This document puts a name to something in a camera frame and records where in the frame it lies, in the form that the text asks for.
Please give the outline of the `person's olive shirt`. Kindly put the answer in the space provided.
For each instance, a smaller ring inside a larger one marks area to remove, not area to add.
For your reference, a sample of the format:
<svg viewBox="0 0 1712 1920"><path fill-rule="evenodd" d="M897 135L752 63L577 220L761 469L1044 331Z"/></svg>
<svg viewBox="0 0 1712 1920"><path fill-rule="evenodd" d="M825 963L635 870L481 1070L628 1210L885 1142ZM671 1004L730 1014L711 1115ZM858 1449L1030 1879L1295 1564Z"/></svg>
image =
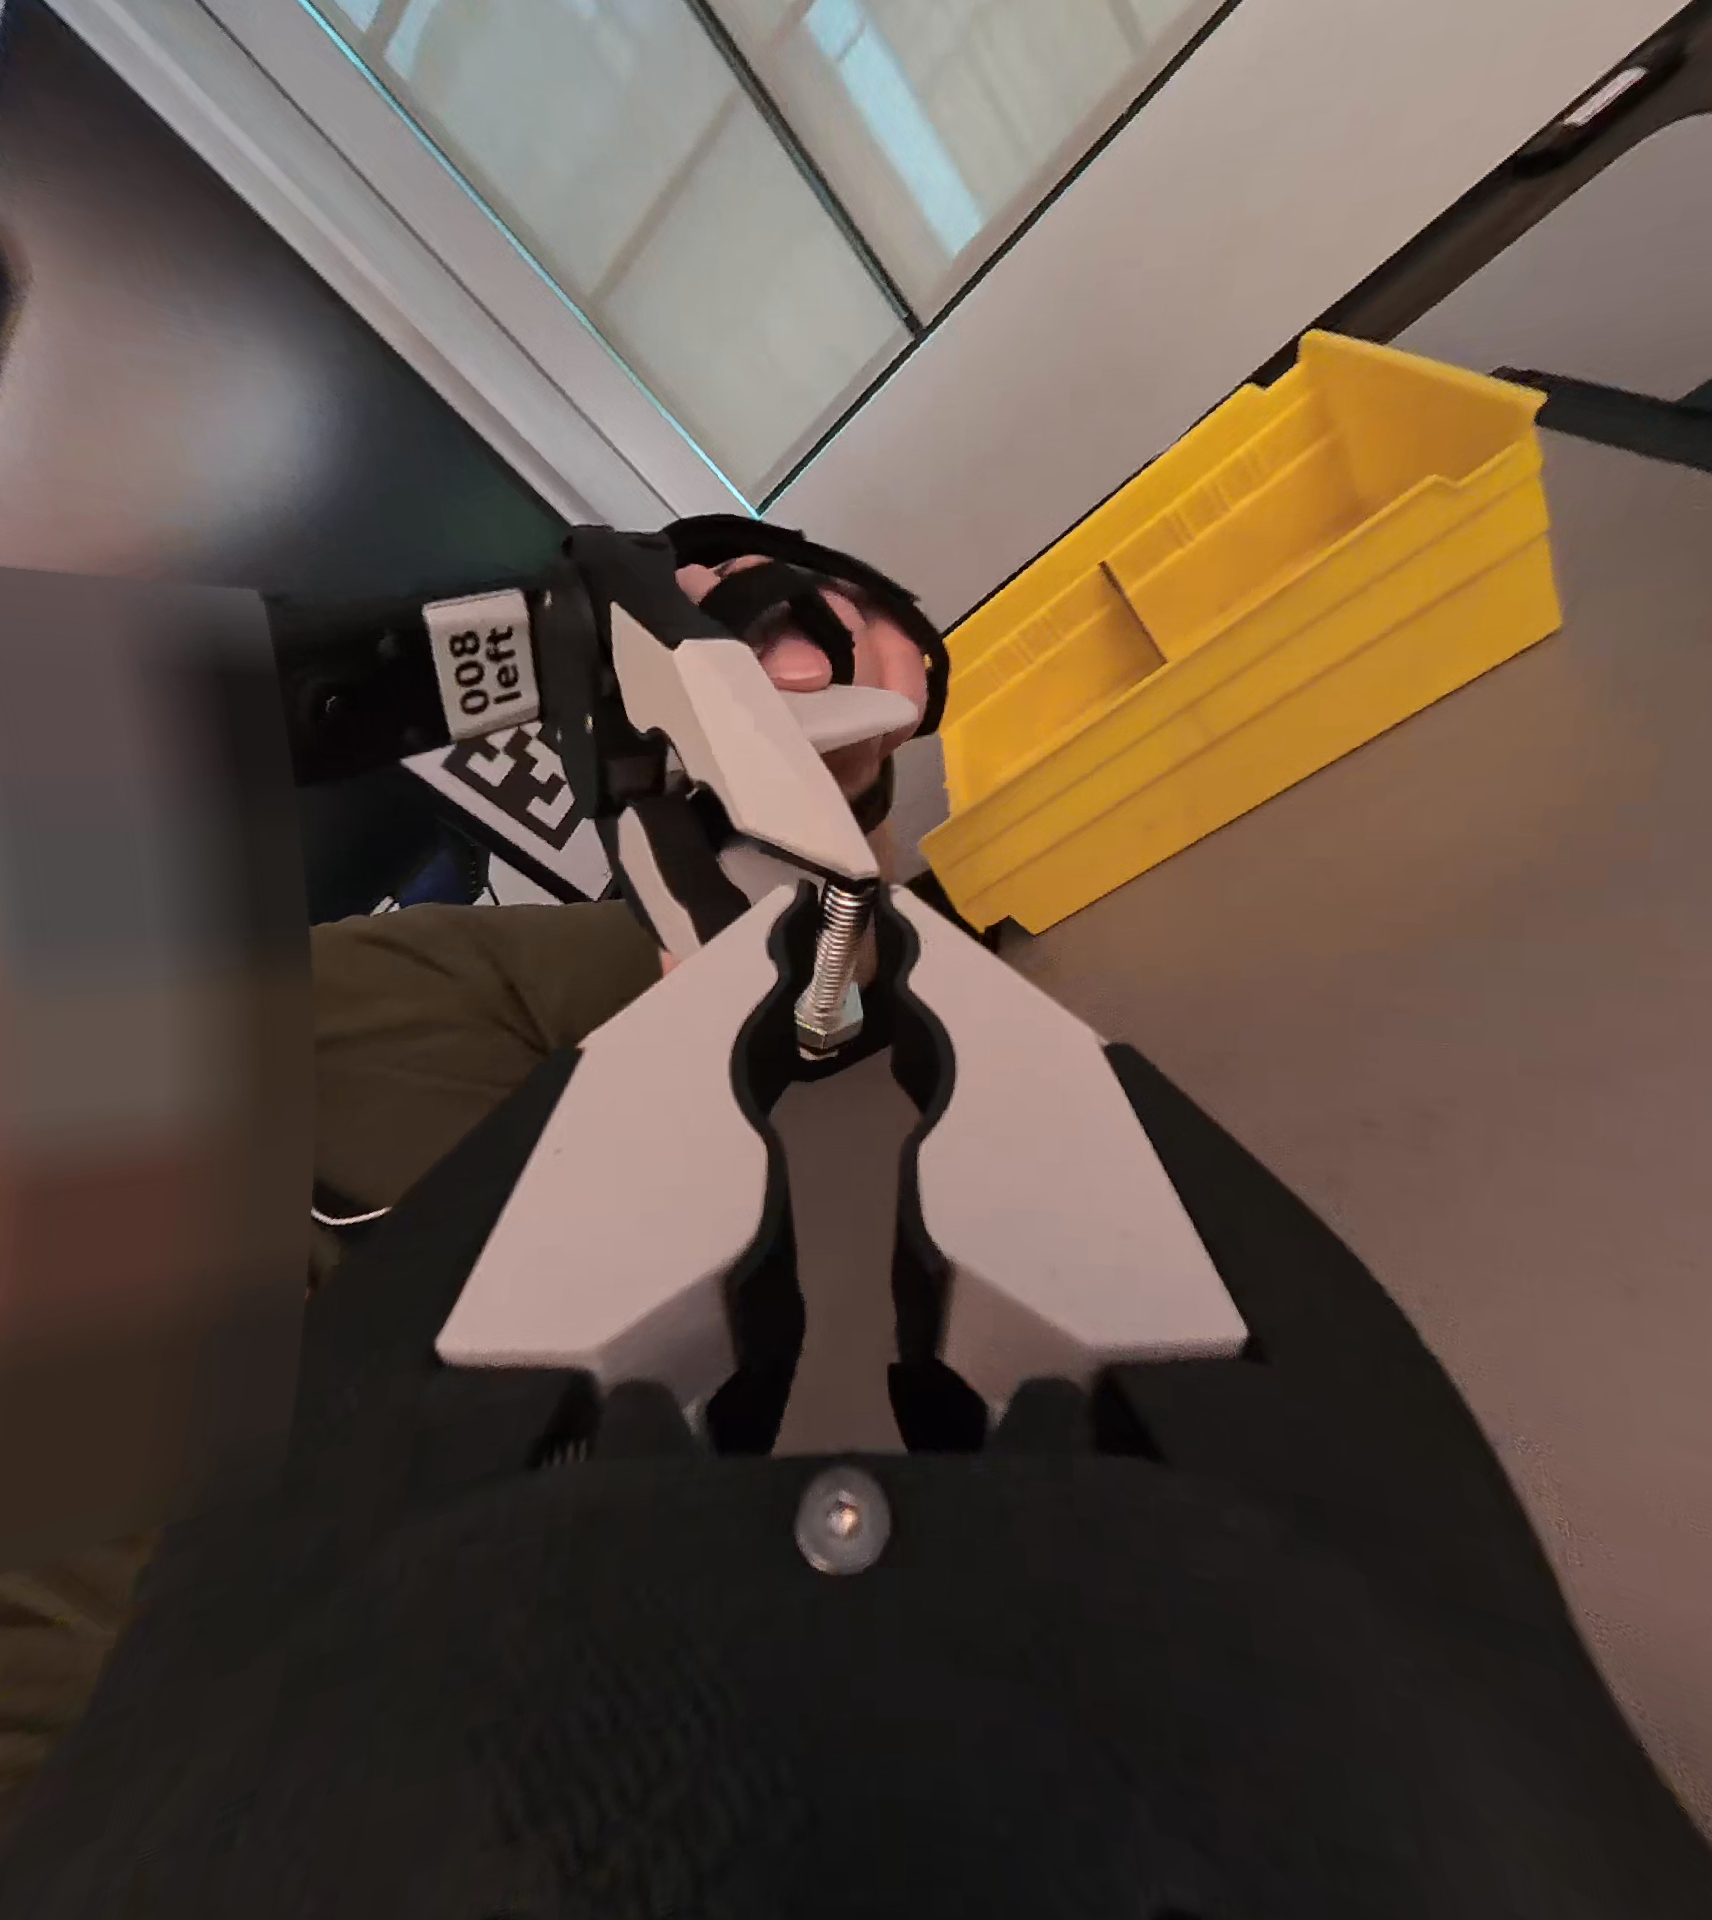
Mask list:
<svg viewBox="0 0 1712 1920"><path fill-rule="evenodd" d="M625 903L421 903L309 932L314 1184L386 1214L554 1052L660 980Z"/></svg>

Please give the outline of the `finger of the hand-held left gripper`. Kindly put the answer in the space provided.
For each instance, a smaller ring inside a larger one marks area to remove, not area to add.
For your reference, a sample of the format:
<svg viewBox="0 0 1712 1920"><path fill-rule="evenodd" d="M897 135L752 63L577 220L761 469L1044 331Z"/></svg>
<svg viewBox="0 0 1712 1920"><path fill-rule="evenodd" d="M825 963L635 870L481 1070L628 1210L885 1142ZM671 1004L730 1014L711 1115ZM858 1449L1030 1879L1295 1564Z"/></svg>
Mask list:
<svg viewBox="0 0 1712 1920"><path fill-rule="evenodd" d="M799 929L783 932L787 915L796 906L799 866L730 828L713 796L690 790L625 807L617 821L617 875L671 966L719 943L766 899L774 899L766 948L779 966L779 980L799 980Z"/></svg>
<svg viewBox="0 0 1712 1920"><path fill-rule="evenodd" d="M880 881L838 778L744 642L667 645L609 606L609 657L632 731L659 734L742 839L847 886Z"/></svg>

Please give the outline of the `yellow bin with divider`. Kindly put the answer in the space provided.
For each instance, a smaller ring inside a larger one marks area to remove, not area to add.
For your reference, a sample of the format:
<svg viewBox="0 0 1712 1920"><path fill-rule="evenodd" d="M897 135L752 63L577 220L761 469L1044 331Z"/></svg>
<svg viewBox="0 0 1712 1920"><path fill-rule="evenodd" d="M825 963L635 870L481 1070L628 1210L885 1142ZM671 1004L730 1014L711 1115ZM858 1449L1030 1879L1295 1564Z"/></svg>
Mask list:
<svg viewBox="0 0 1712 1920"><path fill-rule="evenodd" d="M1556 636L1542 407L1308 331L952 628L965 925L1039 934Z"/></svg>

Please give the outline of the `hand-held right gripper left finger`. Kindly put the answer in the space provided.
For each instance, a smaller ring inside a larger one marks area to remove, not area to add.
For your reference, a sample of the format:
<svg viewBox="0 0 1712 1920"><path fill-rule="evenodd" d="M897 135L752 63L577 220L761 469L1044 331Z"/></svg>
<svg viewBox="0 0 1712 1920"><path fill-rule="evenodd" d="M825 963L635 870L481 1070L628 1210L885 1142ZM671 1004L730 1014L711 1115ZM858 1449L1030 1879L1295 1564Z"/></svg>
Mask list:
<svg viewBox="0 0 1712 1920"><path fill-rule="evenodd" d="M773 1453L802 1349L773 1109L802 1066L806 953L811 889L779 889L579 1046L446 1364L659 1386L713 1453Z"/></svg>

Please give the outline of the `silver hex bolt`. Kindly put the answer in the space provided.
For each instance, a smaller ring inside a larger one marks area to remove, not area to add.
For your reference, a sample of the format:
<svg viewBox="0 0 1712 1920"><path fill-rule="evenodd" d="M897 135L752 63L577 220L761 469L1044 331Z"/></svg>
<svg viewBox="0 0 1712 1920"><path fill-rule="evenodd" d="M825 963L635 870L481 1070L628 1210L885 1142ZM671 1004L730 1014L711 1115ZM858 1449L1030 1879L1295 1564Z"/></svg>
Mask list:
<svg viewBox="0 0 1712 1920"><path fill-rule="evenodd" d="M883 884L838 881L816 898L813 966L796 997L796 1050L811 1066L838 1059L865 1036L860 963Z"/></svg>

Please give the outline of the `person's left hand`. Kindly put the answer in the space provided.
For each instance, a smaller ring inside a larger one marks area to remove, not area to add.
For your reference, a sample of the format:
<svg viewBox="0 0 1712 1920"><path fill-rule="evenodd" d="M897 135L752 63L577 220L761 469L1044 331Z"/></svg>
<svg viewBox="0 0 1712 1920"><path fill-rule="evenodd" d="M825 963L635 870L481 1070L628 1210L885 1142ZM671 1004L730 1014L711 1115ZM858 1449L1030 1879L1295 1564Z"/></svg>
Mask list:
<svg viewBox="0 0 1712 1920"><path fill-rule="evenodd" d="M914 703L914 722L889 734L820 750L856 821L880 835L897 805L897 753L915 739L932 708L939 642L914 598L885 591L880 577L829 577L820 606L847 637L850 684L880 687ZM774 606L748 637L774 691L806 698L833 687L833 658L796 610Z"/></svg>

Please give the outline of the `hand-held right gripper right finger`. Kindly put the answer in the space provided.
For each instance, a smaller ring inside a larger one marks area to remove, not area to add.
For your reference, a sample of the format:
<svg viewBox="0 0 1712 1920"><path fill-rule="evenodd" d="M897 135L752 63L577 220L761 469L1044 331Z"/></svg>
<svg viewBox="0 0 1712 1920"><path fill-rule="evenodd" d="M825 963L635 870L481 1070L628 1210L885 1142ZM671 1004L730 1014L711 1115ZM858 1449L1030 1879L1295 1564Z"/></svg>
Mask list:
<svg viewBox="0 0 1712 1920"><path fill-rule="evenodd" d="M880 906L900 1148L889 1399L905 1453L978 1453L1021 1391L1242 1360L1251 1327L1163 1169L1129 1052L911 889Z"/></svg>

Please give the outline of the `glass window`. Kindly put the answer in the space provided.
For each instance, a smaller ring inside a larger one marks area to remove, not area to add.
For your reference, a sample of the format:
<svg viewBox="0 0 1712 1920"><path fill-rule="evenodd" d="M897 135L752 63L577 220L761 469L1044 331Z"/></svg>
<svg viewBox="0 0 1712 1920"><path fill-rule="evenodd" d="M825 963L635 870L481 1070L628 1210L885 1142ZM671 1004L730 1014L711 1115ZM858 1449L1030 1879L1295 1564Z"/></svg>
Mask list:
<svg viewBox="0 0 1712 1920"><path fill-rule="evenodd" d="M308 4L761 507L1216 4Z"/></svg>

